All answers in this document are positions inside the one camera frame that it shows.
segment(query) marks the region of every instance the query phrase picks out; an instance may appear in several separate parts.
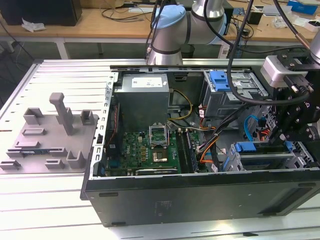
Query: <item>yellow wire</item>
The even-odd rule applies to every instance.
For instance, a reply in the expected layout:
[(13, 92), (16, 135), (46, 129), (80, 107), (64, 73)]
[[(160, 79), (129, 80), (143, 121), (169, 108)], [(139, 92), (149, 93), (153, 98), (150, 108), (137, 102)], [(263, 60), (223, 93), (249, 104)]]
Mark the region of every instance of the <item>yellow wire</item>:
[(168, 120), (183, 120), (183, 119), (186, 119), (186, 118), (189, 117), (189, 116), (191, 115), (191, 113), (192, 113), (192, 103), (191, 103), (191, 101), (189, 100), (189, 98), (187, 98), (187, 96), (184, 95), (184, 94), (183, 94), (182, 92), (180, 92), (179, 90), (174, 89), (173, 91), (180, 93), (180, 94), (189, 102), (190, 110), (189, 110), (188, 114), (185, 115), (185, 116), (170, 117), (170, 118), (168, 118)]

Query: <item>table leg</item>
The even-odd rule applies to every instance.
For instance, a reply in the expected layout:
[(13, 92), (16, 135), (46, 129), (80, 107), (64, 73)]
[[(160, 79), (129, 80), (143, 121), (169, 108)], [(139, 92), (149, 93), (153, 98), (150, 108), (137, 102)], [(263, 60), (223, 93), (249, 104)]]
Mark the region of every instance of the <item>table leg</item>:
[(1, 46), (3, 46), (9, 53), (13, 53), (15, 49), (12, 47), (12, 41), (0, 41)]
[(102, 43), (101, 43), (101, 42), (98, 42), (98, 43), (97, 43), (97, 47), (98, 47), (98, 53), (99, 53), (99, 55), (104, 54), (104, 48), (102, 47)]
[(229, 49), (230, 49), (229, 44), (223, 42), (220, 47), (218, 59), (226, 59), (228, 56)]
[(61, 59), (70, 59), (69, 53), (66, 49), (65, 43), (63, 41), (56, 42), (56, 46), (59, 50)]

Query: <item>floor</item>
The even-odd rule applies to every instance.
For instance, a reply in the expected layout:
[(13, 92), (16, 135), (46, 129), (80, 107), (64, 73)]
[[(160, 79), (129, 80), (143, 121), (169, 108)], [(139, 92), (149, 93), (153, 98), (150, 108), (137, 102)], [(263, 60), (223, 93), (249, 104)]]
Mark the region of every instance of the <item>floor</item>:
[[(67, 43), (66, 47), (72, 59), (142, 59), (144, 57), (144, 47), (142, 43), (137, 43), (132, 47), (130, 43), (104, 43), (104, 54), (99, 55), (96, 43)], [(217, 58), (219, 45), (195, 45), (193, 58), (208, 59)], [(35, 59), (60, 59), (58, 49), (54, 43), (50, 42), (26, 42), (24, 48)], [(186, 53), (185, 58), (190, 58), (188, 45), (182, 46), (182, 52)], [(267, 50), (274, 46), (248, 46), (250, 50)], [(267, 54), (251, 54), (244, 52), (243, 59), (264, 59)], [(23, 51), (20, 46), (15, 47), (14, 53), (0, 59), (0, 108), (11, 95), (17, 84), (23, 78), (28, 67), (33, 61)]]

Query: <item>motherboard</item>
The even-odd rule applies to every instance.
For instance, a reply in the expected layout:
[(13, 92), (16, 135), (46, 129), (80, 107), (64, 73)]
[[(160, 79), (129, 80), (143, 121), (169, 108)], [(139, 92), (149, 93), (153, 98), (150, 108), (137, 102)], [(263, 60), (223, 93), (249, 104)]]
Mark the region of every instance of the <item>motherboard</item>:
[[(111, 157), (108, 160), (106, 174), (108, 176), (135, 176), (160, 174), (181, 174), (181, 160), (185, 160), (183, 146), (178, 143), (178, 139), (184, 134), (177, 130), (163, 132), (149, 131), (125, 132), (122, 140), (120, 157)], [(200, 145), (197, 131), (188, 132), (190, 149), (195, 159), (196, 147)], [(153, 142), (161, 142), (167, 139), (166, 146), (156, 145)]]

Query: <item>wooden table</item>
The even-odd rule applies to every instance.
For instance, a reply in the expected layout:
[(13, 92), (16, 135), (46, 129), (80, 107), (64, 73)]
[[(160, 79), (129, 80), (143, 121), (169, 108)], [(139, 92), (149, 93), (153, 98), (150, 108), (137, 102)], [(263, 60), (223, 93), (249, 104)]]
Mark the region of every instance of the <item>wooden table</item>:
[[(235, 8), (247, 8), (248, 3), (230, 0), (229, 3)], [(273, 5), (272, 0), (265, 0), (265, 3)], [(266, 5), (261, 0), (254, 0), (254, 5)], [(136, 15), (137, 13), (125, 12), (114, 13), (113, 18), (124, 18)], [(311, 15), (299, 14), (301, 17), (313, 19)], [(6, 29), (21, 42), (54, 42), (57, 45), (62, 59), (69, 59), (65, 43), (145, 43), (150, 31), (150, 22), (145, 17), (140, 16), (141, 21), (137, 22), (117, 22), (101, 16), (99, 9), (83, 9), (82, 17), (76, 26), (56, 26), (47, 25), (46, 30), (38, 32), (28, 32), (20, 25), (9, 26), (3, 18), (0, 20), (5, 24)], [(248, 45), (258, 46), (289, 46), (298, 43), (289, 28), (275, 29), (272, 26), (274, 17), (262, 16), (259, 25), (252, 25), (254, 29), (253, 37), (248, 41)], [(315, 33), (303, 27), (296, 26), (296, 29), (311, 41)], [(236, 30), (231, 26), (226, 38), (235, 40)], [(12, 41), (12, 38), (0, 27), (0, 41)]]

